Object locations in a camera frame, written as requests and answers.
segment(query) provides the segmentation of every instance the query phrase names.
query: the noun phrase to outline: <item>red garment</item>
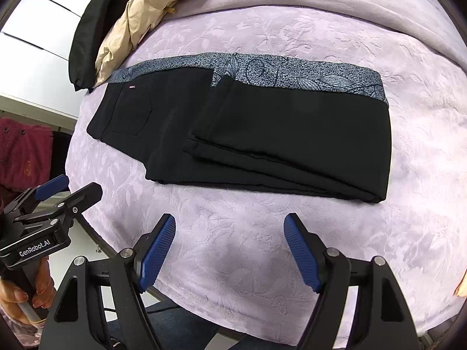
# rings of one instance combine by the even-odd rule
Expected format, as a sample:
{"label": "red garment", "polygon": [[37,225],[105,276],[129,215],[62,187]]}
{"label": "red garment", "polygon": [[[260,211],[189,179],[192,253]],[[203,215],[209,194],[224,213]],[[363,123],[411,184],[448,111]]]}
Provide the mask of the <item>red garment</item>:
{"label": "red garment", "polygon": [[0,184],[21,192],[48,181],[52,142],[47,126],[0,118]]}

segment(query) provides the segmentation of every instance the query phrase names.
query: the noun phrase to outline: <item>human hand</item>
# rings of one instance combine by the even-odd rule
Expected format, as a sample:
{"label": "human hand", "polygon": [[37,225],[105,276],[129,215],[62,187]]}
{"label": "human hand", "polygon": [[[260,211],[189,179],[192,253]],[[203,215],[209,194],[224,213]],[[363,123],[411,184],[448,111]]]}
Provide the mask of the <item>human hand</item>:
{"label": "human hand", "polygon": [[[50,308],[56,293],[54,281],[50,276],[47,256],[40,260],[39,271],[36,276],[36,293],[32,298],[34,308]],[[0,280],[0,305],[3,310],[14,320],[31,325],[31,322],[18,306],[18,303],[25,302],[27,299],[27,294],[14,283],[9,280]]]}

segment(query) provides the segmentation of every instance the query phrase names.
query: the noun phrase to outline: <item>fingernail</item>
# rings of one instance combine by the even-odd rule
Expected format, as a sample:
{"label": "fingernail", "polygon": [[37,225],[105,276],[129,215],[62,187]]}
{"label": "fingernail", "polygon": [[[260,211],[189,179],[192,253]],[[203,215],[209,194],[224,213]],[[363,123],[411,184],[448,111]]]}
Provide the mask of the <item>fingernail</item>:
{"label": "fingernail", "polygon": [[25,302],[27,301],[27,294],[22,291],[21,289],[19,288],[16,288],[15,289],[15,298],[18,300],[18,302]]}
{"label": "fingernail", "polygon": [[38,299],[37,297],[34,298],[34,299],[32,299],[32,306],[33,306],[34,308],[40,307],[41,305],[43,305],[43,303],[44,303],[44,302],[41,301],[41,299]]}

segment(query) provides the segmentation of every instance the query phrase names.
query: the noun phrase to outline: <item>black jacket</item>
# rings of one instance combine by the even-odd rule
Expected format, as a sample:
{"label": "black jacket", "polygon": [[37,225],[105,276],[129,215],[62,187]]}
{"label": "black jacket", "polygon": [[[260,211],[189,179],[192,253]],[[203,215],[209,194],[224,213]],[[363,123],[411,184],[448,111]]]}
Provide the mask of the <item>black jacket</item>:
{"label": "black jacket", "polygon": [[69,81],[75,90],[93,88],[94,64],[100,44],[125,10],[128,0],[91,0],[73,37],[69,52]]}

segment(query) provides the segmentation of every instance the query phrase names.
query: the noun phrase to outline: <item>pants leg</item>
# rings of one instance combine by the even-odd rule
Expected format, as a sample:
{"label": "pants leg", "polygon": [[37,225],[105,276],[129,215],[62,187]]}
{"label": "pants leg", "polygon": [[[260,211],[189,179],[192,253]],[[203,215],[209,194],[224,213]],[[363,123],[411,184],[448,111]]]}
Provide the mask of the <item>pants leg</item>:
{"label": "pants leg", "polygon": [[276,344],[247,335],[229,350],[292,350],[295,346]]}
{"label": "pants leg", "polygon": [[[172,300],[146,308],[149,320],[165,350],[204,350],[218,325],[179,307]],[[110,336],[125,343],[118,320],[108,324]]]}

